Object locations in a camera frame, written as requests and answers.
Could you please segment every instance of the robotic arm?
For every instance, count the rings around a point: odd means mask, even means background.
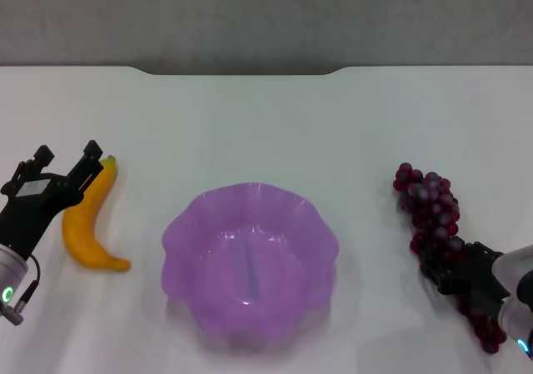
[[[15,326],[22,323],[22,310],[41,276],[33,249],[61,210],[82,201],[83,193],[103,169],[99,162],[101,155],[97,143],[90,141],[81,160],[66,176],[41,174],[54,158],[50,149],[43,145],[32,160],[18,164],[11,181],[0,189],[0,193],[8,197],[0,212],[0,317],[6,317]],[[28,258],[35,261],[37,279],[15,307],[11,307],[8,303],[27,273]]]
[[[485,245],[464,245],[466,258],[447,268],[438,254],[421,253],[421,271],[444,295],[462,295],[494,318],[533,360],[533,246],[503,254]]]

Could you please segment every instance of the grape bunch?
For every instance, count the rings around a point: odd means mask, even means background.
[[[438,257],[445,267],[453,267],[464,261],[465,243],[458,237],[457,222],[461,218],[459,202],[451,193],[451,182],[436,172],[425,176],[413,169],[409,163],[402,163],[392,183],[400,193],[398,203],[401,210],[411,215],[411,224],[416,229],[409,248],[417,256],[421,252]],[[457,298],[457,310],[466,316],[481,347],[489,354],[498,352],[507,336],[497,320],[484,314],[465,297]]]

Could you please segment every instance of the yellow banana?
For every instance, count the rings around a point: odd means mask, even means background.
[[[103,170],[84,192],[82,202],[65,209],[62,221],[63,241],[74,260],[82,266],[125,272],[130,268],[130,262],[107,253],[93,234],[100,206],[117,176],[115,157],[109,156],[100,163]]]

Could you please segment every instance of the purple bowl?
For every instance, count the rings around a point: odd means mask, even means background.
[[[256,182],[208,191],[162,241],[164,292],[211,334],[281,337],[331,298],[338,242],[295,193]]]

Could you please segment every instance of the white table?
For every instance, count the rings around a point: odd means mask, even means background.
[[[0,182],[47,144],[66,173],[89,139],[119,174],[97,234],[127,274],[79,267],[57,217],[42,285],[2,374],[507,373],[418,273],[391,183],[408,161],[452,181],[460,235],[508,252],[533,234],[533,68],[349,68],[317,77],[158,77],[124,67],[0,69]],[[160,287],[166,225],[199,193],[267,182],[311,200],[341,253],[329,312],[267,345],[203,336]],[[31,281],[31,269],[22,289]]]

